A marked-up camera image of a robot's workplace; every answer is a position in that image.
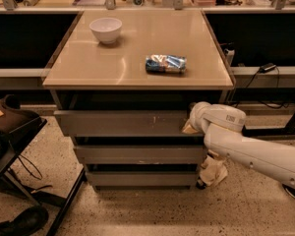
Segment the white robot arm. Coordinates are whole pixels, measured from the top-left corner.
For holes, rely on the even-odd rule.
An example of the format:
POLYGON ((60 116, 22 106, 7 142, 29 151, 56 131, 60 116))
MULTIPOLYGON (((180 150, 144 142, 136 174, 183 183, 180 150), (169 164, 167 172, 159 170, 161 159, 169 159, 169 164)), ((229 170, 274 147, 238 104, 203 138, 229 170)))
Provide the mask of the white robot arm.
POLYGON ((202 101, 186 125, 204 135, 206 148, 295 190, 295 147, 244 137, 245 121, 240 109, 202 101))

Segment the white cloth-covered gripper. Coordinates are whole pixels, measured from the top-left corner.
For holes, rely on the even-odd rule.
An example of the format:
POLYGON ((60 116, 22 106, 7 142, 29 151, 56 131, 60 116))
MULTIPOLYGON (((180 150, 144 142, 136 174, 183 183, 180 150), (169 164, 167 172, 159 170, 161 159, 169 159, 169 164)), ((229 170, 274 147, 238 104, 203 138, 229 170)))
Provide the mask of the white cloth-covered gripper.
POLYGON ((208 127, 208 121, 204 119, 205 111, 210 108, 207 102, 196 103, 190 112, 189 120, 186 121, 182 128, 183 134, 197 134, 198 132, 205 133, 208 127))

